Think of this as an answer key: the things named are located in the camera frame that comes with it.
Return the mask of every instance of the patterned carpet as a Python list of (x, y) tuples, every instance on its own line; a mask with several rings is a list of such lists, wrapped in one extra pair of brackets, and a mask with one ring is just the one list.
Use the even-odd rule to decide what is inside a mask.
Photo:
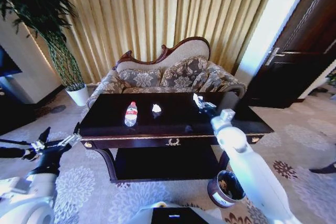
[[(336, 174), (308, 170), (327, 166), (336, 158), (336, 101), (330, 96), (309, 96), (287, 109), (253, 108), (275, 130), (253, 149), (280, 180), (293, 213), (303, 223), (336, 223)], [(62, 91), (39, 112), (38, 120), (1, 138), (33, 141), (48, 126), (51, 140), (63, 138), (87, 109), (76, 106)], [(218, 146), (213, 150), (219, 158)], [(24, 176), (35, 165), (1, 159), (0, 178)], [(125, 223), (142, 206), (157, 201), (202, 208), (231, 224), (267, 223), (248, 199), (228, 209), (216, 207), (208, 197), (207, 180), (111, 184), (102, 157), (80, 143), (63, 156), (60, 170), (56, 223)]]

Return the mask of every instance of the television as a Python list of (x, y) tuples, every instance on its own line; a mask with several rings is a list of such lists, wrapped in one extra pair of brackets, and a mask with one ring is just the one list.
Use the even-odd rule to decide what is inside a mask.
[(8, 53), (0, 45), (0, 77), (21, 73), (21, 69), (15, 64)]

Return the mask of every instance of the lower table shelf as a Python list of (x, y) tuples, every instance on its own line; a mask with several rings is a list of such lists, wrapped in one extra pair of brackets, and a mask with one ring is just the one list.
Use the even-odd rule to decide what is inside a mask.
[(219, 171), (210, 145), (120, 148), (114, 166), (115, 182), (210, 179)]

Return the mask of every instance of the water bottle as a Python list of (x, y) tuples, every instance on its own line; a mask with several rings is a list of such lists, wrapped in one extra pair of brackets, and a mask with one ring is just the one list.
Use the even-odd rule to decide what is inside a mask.
[(135, 125), (138, 115), (138, 109), (136, 108), (135, 102), (131, 102), (131, 104), (128, 106), (126, 115), (125, 115), (125, 124), (128, 127), (132, 127)]

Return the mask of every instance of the beige curtain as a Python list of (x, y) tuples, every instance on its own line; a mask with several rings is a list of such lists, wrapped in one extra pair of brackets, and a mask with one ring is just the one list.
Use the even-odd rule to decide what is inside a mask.
[(69, 17), (68, 46), (85, 82), (100, 81), (128, 50), (150, 61), (162, 44), (172, 47), (190, 36), (205, 37), (211, 60), (231, 72), (262, 8), (262, 0), (70, 1), (78, 17)]

